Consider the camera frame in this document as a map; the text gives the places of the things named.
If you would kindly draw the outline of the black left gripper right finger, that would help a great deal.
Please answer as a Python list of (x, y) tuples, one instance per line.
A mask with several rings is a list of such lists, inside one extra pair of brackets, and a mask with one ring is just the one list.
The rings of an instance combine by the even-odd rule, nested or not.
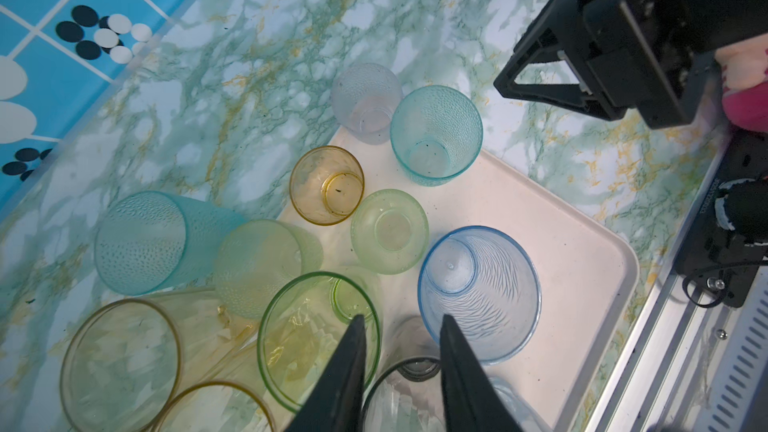
[(449, 314), (442, 319), (439, 346), (446, 430), (521, 431)]

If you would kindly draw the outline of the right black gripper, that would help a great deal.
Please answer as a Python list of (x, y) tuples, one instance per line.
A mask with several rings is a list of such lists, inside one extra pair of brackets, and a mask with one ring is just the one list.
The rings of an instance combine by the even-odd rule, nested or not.
[(717, 49), (767, 31), (767, 0), (576, 0), (587, 84), (576, 111), (605, 121), (637, 110), (651, 129), (688, 125)]

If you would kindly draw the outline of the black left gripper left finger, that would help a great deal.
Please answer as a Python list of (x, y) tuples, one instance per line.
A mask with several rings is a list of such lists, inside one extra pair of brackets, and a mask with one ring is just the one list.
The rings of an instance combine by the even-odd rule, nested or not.
[(357, 431), (363, 405), (365, 365), (365, 321), (358, 314), (286, 431)]

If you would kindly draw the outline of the grey-blue clear cup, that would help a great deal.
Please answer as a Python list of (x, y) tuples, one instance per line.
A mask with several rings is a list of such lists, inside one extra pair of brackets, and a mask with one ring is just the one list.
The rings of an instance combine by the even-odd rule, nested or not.
[(552, 428), (513, 390), (507, 381), (497, 376), (489, 376), (489, 381), (509, 414), (523, 431), (552, 432)]

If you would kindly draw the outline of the dark smoky cup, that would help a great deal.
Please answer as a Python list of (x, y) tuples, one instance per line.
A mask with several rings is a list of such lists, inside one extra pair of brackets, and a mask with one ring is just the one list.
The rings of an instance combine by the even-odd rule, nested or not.
[(386, 346), (382, 374), (367, 396), (363, 431), (444, 431), (441, 360), (419, 316), (401, 321)]

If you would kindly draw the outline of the green translucent cup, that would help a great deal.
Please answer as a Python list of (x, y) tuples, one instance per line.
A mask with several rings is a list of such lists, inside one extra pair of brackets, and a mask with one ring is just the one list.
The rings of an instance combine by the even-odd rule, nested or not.
[(300, 410), (352, 319), (364, 317), (364, 387), (379, 367), (382, 349), (381, 282), (360, 266), (303, 274), (271, 299), (257, 337), (257, 360), (268, 392), (286, 410)]

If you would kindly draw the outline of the amber cup front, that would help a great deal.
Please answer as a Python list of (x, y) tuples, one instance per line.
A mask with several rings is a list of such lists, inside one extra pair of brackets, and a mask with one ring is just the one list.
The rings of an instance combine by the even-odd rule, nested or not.
[(262, 379), (254, 342), (174, 398), (153, 431), (281, 431), (289, 416)]

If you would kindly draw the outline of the blue-grey translucent cup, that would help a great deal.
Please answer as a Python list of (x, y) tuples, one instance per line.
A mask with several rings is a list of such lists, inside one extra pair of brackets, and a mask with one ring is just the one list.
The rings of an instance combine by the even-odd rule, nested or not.
[(480, 225), (455, 229), (435, 243), (420, 270), (417, 298), (433, 339), (440, 338), (443, 316), (453, 316), (483, 365), (519, 353), (542, 309), (529, 255), (506, 233)]

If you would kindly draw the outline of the pale green tall cup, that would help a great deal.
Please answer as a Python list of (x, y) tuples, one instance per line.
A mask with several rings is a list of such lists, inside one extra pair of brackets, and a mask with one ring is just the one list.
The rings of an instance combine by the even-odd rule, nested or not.
[(259, 319), (284, 285), (319, 270), (323, 259), (322, 245), (312, 233), (286, 222), (254, 220), (223, 240), (213, 282), (228, 311)]

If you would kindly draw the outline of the light green cup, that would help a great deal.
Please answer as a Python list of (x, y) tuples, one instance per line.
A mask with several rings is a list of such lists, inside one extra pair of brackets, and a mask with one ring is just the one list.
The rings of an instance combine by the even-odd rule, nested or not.
[(426, 253), (429, 223), (420, 203), (398, 189), (366, 197), (352, 216), (352, 249), (362, 266), (383, 275), (414, 267)]

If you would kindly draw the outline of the small amber cup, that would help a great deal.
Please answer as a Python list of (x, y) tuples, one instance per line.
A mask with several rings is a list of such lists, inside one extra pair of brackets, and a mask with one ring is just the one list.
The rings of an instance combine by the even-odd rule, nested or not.
[(294, 166), (289, 195), (306, 221), (331, 226), (349, 218), (360, 205), (365, 177), (359, 161), (344, 148), (327, 145), (304, 154)]

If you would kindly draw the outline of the clear colourless cup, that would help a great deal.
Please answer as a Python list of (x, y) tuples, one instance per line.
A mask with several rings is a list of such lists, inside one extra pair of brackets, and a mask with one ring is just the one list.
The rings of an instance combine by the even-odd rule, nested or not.
[(330, 98), (341, 126), (358, 140), (379, 145), (390, 140), (390, 124), (403, 92), (388, 68), (361, 63), (336, 76)]

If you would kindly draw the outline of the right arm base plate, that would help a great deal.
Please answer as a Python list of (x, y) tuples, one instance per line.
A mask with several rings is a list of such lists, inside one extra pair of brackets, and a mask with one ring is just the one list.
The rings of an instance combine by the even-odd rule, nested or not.
[(711, 296), (701, 308), (743, 306), (767, 265), (767, 135), (738, 130), (697, 210), (672, 270), (683, 292)]

